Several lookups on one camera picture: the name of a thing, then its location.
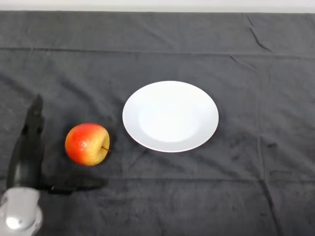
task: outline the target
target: apple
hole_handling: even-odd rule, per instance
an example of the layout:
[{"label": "apple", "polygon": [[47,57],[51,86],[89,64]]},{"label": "apple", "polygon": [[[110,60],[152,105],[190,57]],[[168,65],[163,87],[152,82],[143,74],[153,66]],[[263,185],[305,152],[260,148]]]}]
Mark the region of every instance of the apple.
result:
[{"label": "apple", "polygon": [[103,126],[95,123],[83,123],[69,131],[64,147],[74,162],[93,166],[105,159],[109,141],[109,134]]}]

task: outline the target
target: dark gray cloth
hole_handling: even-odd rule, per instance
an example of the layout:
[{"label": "dark gray cloth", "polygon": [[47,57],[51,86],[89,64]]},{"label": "dark gray cloth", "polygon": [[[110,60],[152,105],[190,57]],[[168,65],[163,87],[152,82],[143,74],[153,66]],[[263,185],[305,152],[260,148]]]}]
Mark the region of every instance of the dark gray cloth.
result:
[{"label": "dark gray cloth", "polygon": [[[103,189],[41,194],[40,236],[315,235],[315,15],[0,13],[0,189],[26,110],[44,98],[46,175],[85,173]],[[128,97],[152,82],[196,85],[220,120],[183,153],[125,131]],[[112,152],[69,160],[71,127],[96,122]]]}]

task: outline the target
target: tablecloth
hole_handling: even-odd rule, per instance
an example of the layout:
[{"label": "tablecloth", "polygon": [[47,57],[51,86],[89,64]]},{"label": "tablecloth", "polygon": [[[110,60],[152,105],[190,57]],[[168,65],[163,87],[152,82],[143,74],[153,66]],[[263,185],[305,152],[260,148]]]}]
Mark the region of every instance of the tablecloth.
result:
[{"label": "tablecloth", "polygon": [[[207,92],[220,120],[204,145],[163,153],[136,143],[122,110],[147,84]],[[0,12],[0,193],[36,94],[43,173],[107,179],[41,193],[39,236],[315,235],[315,15]],[[106,127],[108,159],[69,160],[68,131]]]}]

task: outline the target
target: apple stem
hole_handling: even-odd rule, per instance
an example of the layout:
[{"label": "apple stem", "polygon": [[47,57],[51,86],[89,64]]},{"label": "apple stem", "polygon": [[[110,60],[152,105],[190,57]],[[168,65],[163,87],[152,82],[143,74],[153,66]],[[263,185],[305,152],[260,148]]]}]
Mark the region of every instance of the apple stem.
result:
[{"label": "apple stem", "polygon": [[103,146],[102,146],[101,148],[105,149],[106,151],[110,151],[110,150],[108,150],[107,148],[104,148]]}]

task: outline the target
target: plate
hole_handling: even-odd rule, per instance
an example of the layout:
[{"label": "plate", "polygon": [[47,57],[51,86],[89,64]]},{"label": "plate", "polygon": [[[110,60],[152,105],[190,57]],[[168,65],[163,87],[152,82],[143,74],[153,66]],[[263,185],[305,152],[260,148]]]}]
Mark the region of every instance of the plate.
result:
[{"label": "plate", "polygon": [[141,145],[163,152],[191,150],[211,138],[219,113],[200,88],[178,81],[162,81],[137,90],[126,102],[123,122]]}]

